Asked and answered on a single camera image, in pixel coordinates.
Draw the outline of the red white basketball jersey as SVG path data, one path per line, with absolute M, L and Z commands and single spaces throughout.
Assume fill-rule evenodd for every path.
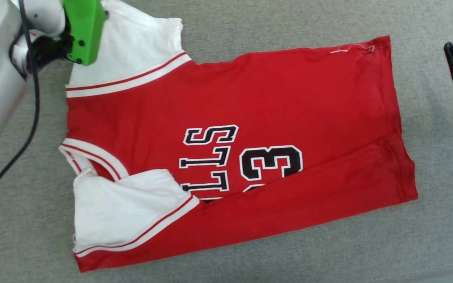
M 73 66 L 80 272 L 228 246 L 417 200 L 390 37 L 196 63 L 180 18 L 122 0 Z

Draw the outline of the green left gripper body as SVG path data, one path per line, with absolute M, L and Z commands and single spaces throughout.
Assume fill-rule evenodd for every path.
M 25 0 L 25 72 L 58 59 L 90 66 L 106 19 L 101 0 Z

